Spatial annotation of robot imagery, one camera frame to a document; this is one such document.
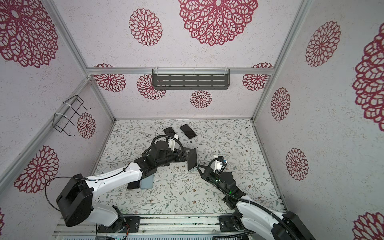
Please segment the grey phone case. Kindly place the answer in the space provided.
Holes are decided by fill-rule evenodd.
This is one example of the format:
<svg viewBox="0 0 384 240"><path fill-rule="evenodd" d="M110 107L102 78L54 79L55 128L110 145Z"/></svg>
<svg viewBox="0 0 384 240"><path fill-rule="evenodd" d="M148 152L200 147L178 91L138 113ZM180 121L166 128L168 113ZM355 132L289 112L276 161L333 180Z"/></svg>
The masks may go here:
<svg viewBox="0 0 384 240"><path fill-rule="evenodd" d="M154 175L146 177L142 179L140 182L140 188L142 190L152 189L153 186L154 186Z"/></svg>

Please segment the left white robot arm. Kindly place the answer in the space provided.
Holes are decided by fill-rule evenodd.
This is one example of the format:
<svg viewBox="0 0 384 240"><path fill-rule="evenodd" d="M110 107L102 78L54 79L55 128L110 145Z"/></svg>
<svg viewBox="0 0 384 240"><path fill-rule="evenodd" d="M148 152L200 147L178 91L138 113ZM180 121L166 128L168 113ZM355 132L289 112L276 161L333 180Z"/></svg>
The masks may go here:
<svg viewBox="0 0 384 240"><path fill-rule="evenodd" d="M171 148L169 143L158 141L127 166L97 176L84 177L77 174L68 181L56 202L65 225L74 227L83 222L103 225L113 232L120 231L127 222L116 206L97 202L99 196L122 185L140 182L171 163L197 163L197 150Z"/></svg>

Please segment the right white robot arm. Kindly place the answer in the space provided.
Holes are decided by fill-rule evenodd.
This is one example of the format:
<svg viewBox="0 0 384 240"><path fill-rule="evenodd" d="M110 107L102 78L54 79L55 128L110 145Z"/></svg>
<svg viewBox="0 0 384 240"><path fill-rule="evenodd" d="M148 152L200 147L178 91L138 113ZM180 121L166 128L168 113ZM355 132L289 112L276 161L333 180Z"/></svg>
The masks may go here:
<svg viewBox="0 0 384 240"><path fill-rule="evenodd" d="M225 194L223 201L234 210L224 222L238 231L255 233L266 240L314 240L315 237L293 212L270 210L247 196L237 186L231 172L219 172L208 166L198 166L202 179Z"/></svg>

